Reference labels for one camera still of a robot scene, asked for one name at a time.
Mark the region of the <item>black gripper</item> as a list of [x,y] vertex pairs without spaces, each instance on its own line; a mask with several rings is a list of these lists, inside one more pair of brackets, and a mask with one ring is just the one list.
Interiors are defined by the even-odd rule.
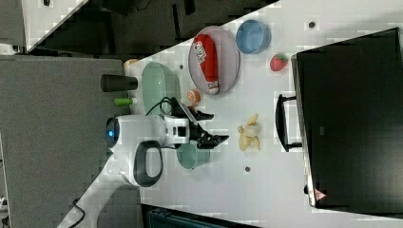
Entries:
[[213,149],[229,138],[228,135],[212,135],[197,125],[197,121],[212,120],[213,114],[199,110],[190,111],[175,97],[170,99],[170,105],[171,113],[164,116],[165,145],[179,147],[181,144],[189,143],[192,140],[199,149]]

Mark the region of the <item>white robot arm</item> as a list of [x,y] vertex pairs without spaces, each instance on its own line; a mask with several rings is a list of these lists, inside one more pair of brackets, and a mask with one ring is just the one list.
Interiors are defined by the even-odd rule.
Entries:
[[178,149],[194,143],[199,149],[213,149],[225,142],[226,135],[213,135],[200,126],[212,114],[189,109],[176,98],[162,98],[157,105],[170,105],[165,114],[130,114],[111,118],[106,123],[106,146],[111,155],[99,175],[73,206],[57,228],[97,228],[97,219],[109,199],[124,185],[150,187],[161,174],[146,173],[146,154],[164,148]]

